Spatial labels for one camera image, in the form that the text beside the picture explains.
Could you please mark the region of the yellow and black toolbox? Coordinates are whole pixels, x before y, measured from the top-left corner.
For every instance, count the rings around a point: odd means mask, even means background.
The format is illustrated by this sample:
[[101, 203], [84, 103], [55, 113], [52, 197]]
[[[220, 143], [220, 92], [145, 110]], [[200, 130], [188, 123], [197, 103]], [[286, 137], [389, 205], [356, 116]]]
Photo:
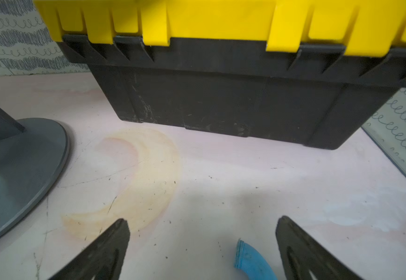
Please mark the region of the yellow and black toolbox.
[[117, 116], [334, 150], [406, 88], [406, 1], [36, 1]]

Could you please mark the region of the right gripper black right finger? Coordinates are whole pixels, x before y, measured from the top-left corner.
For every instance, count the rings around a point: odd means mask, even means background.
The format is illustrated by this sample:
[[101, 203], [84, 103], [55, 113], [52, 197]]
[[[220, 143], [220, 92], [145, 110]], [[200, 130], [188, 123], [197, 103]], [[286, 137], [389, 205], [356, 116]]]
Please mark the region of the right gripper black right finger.
[[361, 279], [289, 217], [279, 218], [275, 236], [286, 279]]

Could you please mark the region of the blue pipe fitting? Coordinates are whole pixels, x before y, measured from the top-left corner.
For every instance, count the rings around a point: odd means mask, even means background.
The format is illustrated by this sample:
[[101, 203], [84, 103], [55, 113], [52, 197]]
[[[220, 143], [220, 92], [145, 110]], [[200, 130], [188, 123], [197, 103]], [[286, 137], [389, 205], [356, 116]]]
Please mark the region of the blue pipe fitting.
[[249, 280], [277, 280], [265, 258], [252, 246], [239, 239], [234, 268], [245, 273]]

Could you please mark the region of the black computer monitor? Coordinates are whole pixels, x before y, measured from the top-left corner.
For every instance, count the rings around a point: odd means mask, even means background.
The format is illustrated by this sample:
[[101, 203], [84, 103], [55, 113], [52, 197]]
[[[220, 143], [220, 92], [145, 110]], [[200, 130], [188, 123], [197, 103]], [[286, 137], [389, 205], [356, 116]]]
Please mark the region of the black computer monitor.
[[0, 237], [44, 198], [69, 150], [69, 137], [58, 122], [15, 120], [0, 108]]

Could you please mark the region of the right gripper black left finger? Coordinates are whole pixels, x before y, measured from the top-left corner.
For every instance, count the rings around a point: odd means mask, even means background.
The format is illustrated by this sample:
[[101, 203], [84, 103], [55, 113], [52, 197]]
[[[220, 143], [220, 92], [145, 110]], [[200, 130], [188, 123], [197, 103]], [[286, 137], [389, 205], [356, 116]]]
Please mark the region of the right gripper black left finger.
[[130, 239], [128, 222], [116, 220], [52, 280], [117, 280], [120, 278]]

